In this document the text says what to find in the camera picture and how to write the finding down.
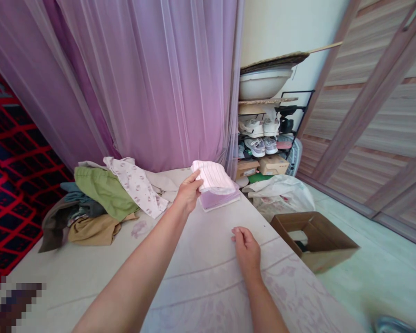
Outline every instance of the purple curtain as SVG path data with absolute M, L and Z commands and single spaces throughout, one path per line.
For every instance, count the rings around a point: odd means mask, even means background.
M 59 157 L 72 168 L 110 153 L 43 4 L 0 0 L 0 73 Z

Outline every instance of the mattress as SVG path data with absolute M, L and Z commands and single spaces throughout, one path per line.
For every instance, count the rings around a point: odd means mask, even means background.
M 162 174 L 180 184 L 190 170 Z M 140 213 L 138 220 L 122 224 L 109 247 L 66 243 L 37 253 L 38 242 L 0 290 L 3 295 L 15 283 L 46 284 L 16 332 L 70 332 L 158 220 Z M 230 240 L 235 226 L 250 229 L 261 245 L 265 284 L 291 333 L 363 332 L 243 194 L 208 213 L 197 204 L 142 332 L 252 332 L 248 296 Z

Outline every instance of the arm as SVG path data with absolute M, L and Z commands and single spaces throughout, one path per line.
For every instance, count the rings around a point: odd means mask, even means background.
M 140 331 L 188 215 L 196 207 L 203 183 L 195 181 L 199 173 L 180 185 L 172 206 L 92 302 L 74 333 Z
M 236 242 L 236 256 L 245 279 L 250 299 L 254 332 L 289 333 L 260 272 L 260 246 L 252 233 L 244 227 L 235 227 L 231 237 Z

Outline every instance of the white plastic bag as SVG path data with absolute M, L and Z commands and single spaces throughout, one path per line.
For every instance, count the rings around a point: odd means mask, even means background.
M 268 222 L 275 214 L 315 211 L 310 190 L 295 177 L 276 175 L 242 189 L 253 198 L 254 207 Z

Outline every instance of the cardboard box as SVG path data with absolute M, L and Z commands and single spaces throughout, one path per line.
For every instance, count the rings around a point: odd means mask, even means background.
M 293 249 L 313 273 L 323 273 L 350 258 L 359 246 L 330 220 L 318 212 L 278 214 L 271 226 Z M 288 232 L 302 230 L 308 237 L 304 253 L 288 235 Z
M 259 167 L 259 162 L 256 160 L 240 160 L 237 162 L 236 179 L 254 175 Z
M 278 154 L 267 155 L 259 160 L 259 171 L 262 175 L 285 174 L 290 165 L 285 159 Z

